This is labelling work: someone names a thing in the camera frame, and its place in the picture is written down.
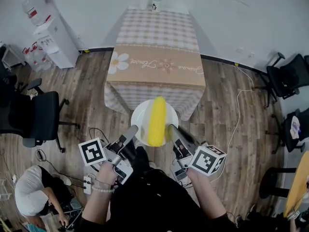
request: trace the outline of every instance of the flower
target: flower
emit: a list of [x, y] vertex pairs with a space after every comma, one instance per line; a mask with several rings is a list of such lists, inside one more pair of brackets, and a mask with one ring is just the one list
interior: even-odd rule
[[111, 63], [110, 67], [108, 69], [109, 74], [115, 74], [117, 71], [117, 68], [120, 70], [125, 70], [126, 68], [129, 67], [129, 64], [126, 62], [123, 62], [129, 58], [128, 53], [123, 53], [118, 56], [117, 52], [112, 53], [112, 58], [111, 58]]
[[172, 62], [171, 59], [169, 59], [168, 61], [165, 60], [160, 60], [159, 62], [159, 67], [158, 69], [162, 69], [163, 71], [167, 71], [168, 74], [170, 74], [170, 71], [173, 70], [173, 68], [175, 68], [174, 63]]

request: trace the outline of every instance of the wall outlet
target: wall outlet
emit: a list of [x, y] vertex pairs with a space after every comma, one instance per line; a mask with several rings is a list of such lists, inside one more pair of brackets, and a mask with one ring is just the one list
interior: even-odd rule
[[91, 177], [84, 176], [84, 193], [90, 195], [91, 194]]

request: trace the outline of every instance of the black and white marker cube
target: black and white marker cube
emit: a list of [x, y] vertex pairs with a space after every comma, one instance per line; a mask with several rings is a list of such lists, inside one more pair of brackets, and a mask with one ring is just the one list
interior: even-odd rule
[[99, 138], [81, 143], [78, 147], [82, 154], [85, 166], [90, 166], [107, 160]]
[[226, 158], [226, 153], [213, 145], [199, 146], [189, 167], [207, 176], [217, 172]]

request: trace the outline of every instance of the bracelet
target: bracelet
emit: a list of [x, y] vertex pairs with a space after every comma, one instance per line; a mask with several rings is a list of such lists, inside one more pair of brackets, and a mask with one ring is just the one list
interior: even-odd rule
[[98, 189], [106, 189], [106, 190], [112, 189], [111, 185], [98, 181], [97, 179], [94, 180], [93, 186]]
[[95, 186], [92, 186], [92, 190], [100, 191], [100, 192], [106, 192], [106, 193], [113, 193], [115, 191], [115, 188], [113, 188], [113, 189], [100, 189], [100, 188], [97, 188]]

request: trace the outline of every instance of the white flower print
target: white flower print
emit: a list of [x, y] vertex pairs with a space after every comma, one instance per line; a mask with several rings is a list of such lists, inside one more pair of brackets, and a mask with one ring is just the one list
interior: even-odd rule
[[129, 66], [129, 64], [123, 61], [127, 60], [128, 58], [129, 58], [128, 53], [123, 53], [118, 56], [118, 53], [113, 51], [108, 73], [115, 74], [117, 71], [117, 68], [120, 70], [125, 70]]

